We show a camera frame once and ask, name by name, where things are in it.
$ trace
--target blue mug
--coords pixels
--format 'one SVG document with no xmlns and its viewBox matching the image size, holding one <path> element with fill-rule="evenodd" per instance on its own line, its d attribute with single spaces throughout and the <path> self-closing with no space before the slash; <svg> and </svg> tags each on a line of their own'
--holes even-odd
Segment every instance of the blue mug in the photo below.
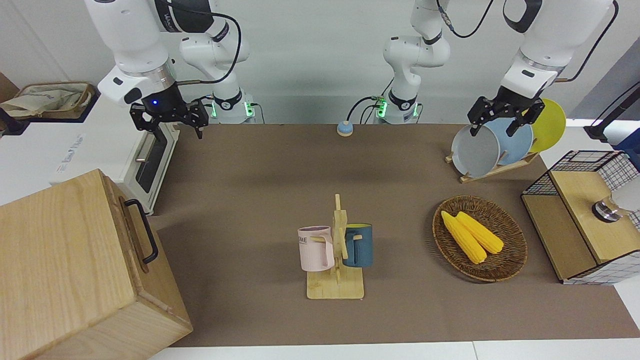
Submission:
<svg viewBox="0 0 640 360">
<path fill-rule="evenodd" d="M 347 224 L 344 235 L 348 259 L 346 266 L 365 268 L 373 265 L 373 231 L 371 224 Z"/>
</svg>

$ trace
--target yellow plate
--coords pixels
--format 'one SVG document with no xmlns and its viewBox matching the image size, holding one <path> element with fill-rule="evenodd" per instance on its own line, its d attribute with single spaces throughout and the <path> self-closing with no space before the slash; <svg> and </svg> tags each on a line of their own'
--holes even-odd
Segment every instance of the yellow plate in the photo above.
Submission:
<svg viewBox="0 0 640 360">
<path fill-rule="evenodd" d="M 549 99 L 542 99 L 545 109 L 531 127 L 535 138 L 531 146 L 531 152 L 540 152 L 555 145 L 564 134 L 566 127 L 566 116 L 562 107 L 557 102 Z"/>
</svg>

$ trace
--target brown table surface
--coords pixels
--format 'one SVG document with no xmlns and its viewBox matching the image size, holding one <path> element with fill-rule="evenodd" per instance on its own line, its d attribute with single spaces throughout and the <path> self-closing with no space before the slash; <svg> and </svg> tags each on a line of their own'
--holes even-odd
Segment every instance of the brown table surface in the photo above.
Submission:
<svg viewBox="0 0 640 360">
<path fill-rule="evenodd" d="M 151 218 L 194 331 L 175 346 L 629 338 L 612 286 L 561 285 L 520 193 L 531 165 L 459 184 L 444 157 L 460 126 L 209 126 L 180 135 Z M 296 230 L 330 225 L 333 194 L 374 229 L 363 300 L 308 300 Z M 520 224 L 529 260 L 478 284 L 435 247 L 436 207 L 477 195 Z"/>
</svg>

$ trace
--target mug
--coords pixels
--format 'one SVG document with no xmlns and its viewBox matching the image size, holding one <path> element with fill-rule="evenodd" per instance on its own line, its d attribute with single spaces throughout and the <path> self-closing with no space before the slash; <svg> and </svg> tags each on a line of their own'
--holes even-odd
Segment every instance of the mug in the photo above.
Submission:
<svg viewBox="0 0 640 360">
<path fill-rule="evenodd" d="M 304 271 L 324 271 L 335 265 L 330 226 L 307 226 L 298 229 L 298 247 L 300 265 Z"/>
<path fill-rule="evenodd" d="M 348 259 L 346 266 L 365 268 L 373 265 L 373 231 L 371 224 L 347 224 L 344 235 Z"/>
</svg>

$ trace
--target cable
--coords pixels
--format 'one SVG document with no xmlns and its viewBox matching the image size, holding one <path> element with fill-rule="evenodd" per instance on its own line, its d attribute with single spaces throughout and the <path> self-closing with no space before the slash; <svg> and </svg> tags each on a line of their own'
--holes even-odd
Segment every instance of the cable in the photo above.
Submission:
<svg viewBox="0 0 640 360">
<path fill-rule="evenodd" d="M 420 112 L 418 113 L 418 120 L 415 121 L 415 123 L 417 124 L 418 122 L 420 122 L 420 117 L 422 116 L 422 111 L 424 111 L 424 105 L 422 105 L 421 102 L 418 103 L 418 105 L 416 106 L 420 106 Z"/>
<path fill-rule="evenodd" d="M 212 13 L 212 12 L 201 12 L 198 10 L 193 10 L 188 8 L 187 6 L 181 5 L 181 4 L 173 4 L 168 2 L 167 0 L 158 0 L 161 3 L 165 4 L 166 6 L 171 6 L 172 8 L 176 8 L 178 10 L 182 10 L 183 12 L 190 12 L 190 13 L 197 13 L 200 15 L 209 15 L 212 17 L 221 17 L 223 19 L 227 19 L 230 20 L 231 22 L 233 22 L 236 25 L 236 28 L 238 29 L 238 45 L 236 47 L 236 55 L 234 55 L 234 61 L 232 61 L 231 66 L 229 67 L 229 69 L 227 70 L 227 73 L 222 76 L 222 78 L 219 78 L 217 80 L 188 80 L 188 81 L 178 81 L 177 85 L 192 85 L 192 84 L 217 84 L 220 83 L 222 81 L 224 81 L 224 79 L 226 79 L 231 72 L 234 70 L 234 67 L 236 67 L 236 63 L 238 61 L 238 57 L 240 56 L 240 45 L 242 44 L 242 31 L 240 30 L 240 24 L 238 24 L 238 21 L 235 20 L 233 17 L 223 14 L 223 13 Z"/>
<path fill-rule="evenodd" d="M 387 92 L 387 89 L 389 89 L 389 87 L 391 86 L 391 83 L 394 82 L 394 78 L 391 78 L 391 80 L 389 80 L 389 84 L 387 84 L 387 87 L 385 87 L 384 90 L 382 90 L 382 93 L 380 93 L 380 96 L 384 96 L 385 92 Z M 371 109 L 371 111 L 369 112 L 369 115 L 367 116 L 367 120 L 364 121 L 364 123 L 368 123 L 369 122 L 369 118 L 371 117 L 371 114 L 373 114 L 373 109 Z"/>
<path fill-rule="evenodd" d="M 606 113 L 606 112 L 611 108 L 611 106 L 613 106 L 616 102 L 618 102 L 618 100 L 620 100 L 620 98 L 621 98 L 621 97 L 623 97 L 624 95 L 626 95 L 628 92 L 630 92 L 631 90 L 633 90 L 633 88 L 635 88 L 635 87 L 636 87 L 636 86 L 638 86 L 638 85 L 640 85 L 640 81 L 638 81 L 637 83 L 635 83 L 635 84 L 631 85 L 631 87 L 630 87 L 630 88 L 626 89 L 626 90 L 625 90 L 625 92 L 623 92 L 622 94 L 620 94 L 620 96 L 618 96 L 615 100 L 613 100 L 613 101 L 609 104 L 609 106 L 607 106 L 607 108 L 606 108 L 605 110 L 603 110 L 603 111 L 600 113 L 600 115 L 598 115 L 598 116 L 596 117 L 596 119 L 591 123 L 591 126 L 593 126 L 593 124 L 595 124 L 595 123 L 596 123 L 596 121 L 598 121 L 598 119 L 599 119 L 602 115 L 604 115 L 604 113 Z"/>
<path fill-rule="evenodd" d="M 614 10 L 613 11 L 613 16 L 611 17 L 611 20 L 607 24 L 607 27 L 604 28 L 604 30 L 602 30 L 600 36 L 598 37 L 598 40 L 596 40 L 596 42 L 593 44 L 593 47 L 591 47 L 591 50 L 589 50 L 589 53 L 587 54 L 587 57 L 584 58 L 584 61 L 582 62 L 582 65 L 578 69 L 578 72 L 576 72 L 575 75 L 572 78 L 569 78 L 569 79 L 566 79 L 566 78 L 557 79 L 556 83 L 569 83 L 569 82 L 571 82 L 573 80 L 576 80 L 578 78 L 578 75 L 580 75 L 580 73 L 582 72 L 584 67 L 587 65 L 587 61 L 589 61 L 589 58 L 591 57 L 591 54 L 593 54 L 593 51 L 595 51 L 596 47 L 598 47 L 598 44 L 600 43 L 600 41 L 602 40 L 604 35 L 607 33 L 607 30 L 609 30 L 611 25 L 613 25 L 613 22 L 618 17 L 618 12 L 620 10 L 620 6 L 618 5 L 618 2 L 616 0 L 613 0 L 613 10 Z"/>
<path fill-rule="evenodd" d="M 369 114 L 371 114 L 373 112 L 373 108 L 377 107 L 377 102 L 376 104 L 373 105 L 369 105 L 366 108 L 364 108 L 364 110 L 362 110 L 362 114 L 360 115 L 360 125 L 362 125 L 362 119 L 364 118 L 364 113 L 367 112 L 367 109 L 371 108 L 371 112 Z"/>
<path fill-rule="evenodd" d="M 478 22 L 478 25 L 476 26 L 476 28 L 466 35 L 460 35 L 459 33 L 456 32 L 456 30 L 454 30 L 453 24 L 451 24 L 451 19 L 447 15 L 447 12 L 442 8 L 442 6 L 440 6 L 440 0 L 436 0 L 436 4 L 438 5 L 438 11 L 440 11 L 442 20 L 444 20 L 445 25 L 449 27 L 449 30 L 451 30 L 453 35 L 456 35 L 459 38 L 468 38 L 468 37 L 471 37 L 473 34 L 475 34 L 476 31 L 478 31 L 478 29 L 480 28 L 480 25 L 482 25 L 482 23 L 484 22 L 484 18 L 486 17 L 486 14 L 489 13 L 489 9 L 491 8 L 491 5 L 493 5 L 493 0 L 489 1 L 489 5 L 486 6 L 486 10 L 484 11 L 484 14 L 482 15 L 482 17 L 480 18 L 480 21 Z"/>
<path fill-rule="evenodd" d="M 264 110 L 262 109 L 262 105 L 258 104 L 257 102 L 252 102 L 251 106 L 257 106 L 260 108 L 260 116 L 262 117 L 262 123 L 266 124 L 266 122 L 264 121 Z"/>
<path fill-rule="evenodd" d="M 204 99 L 209 99 L 209 100 L 211 100 L 210 96 L 211 96 L 211 95 L 201 96 L 201 97 L 199 97 L 199 98 L 197 98 L 197 99 L 193 99 L 193 100 L 191 100 L 191 102 L 201 101 L 201 100 L 204 100 Z"/>
<path fill-rule="evenodd" d="M 349 115 L 347 115 L 347 121 L 349 121 L 349 119 L 351 118 L 351 114 L 353 113 L 353 110 L 355 110 L 358 105 L 360 105 L 361 103 L 363 103 L 364 101 L 367 101 L 367 100 L 378 100 L 378 97 L 377 96 L 367 96 L 367 97 L 363 97 L 362 99 L 358 100 L 351 107 L 351 110 L 349 110 Z"/>
</svg>

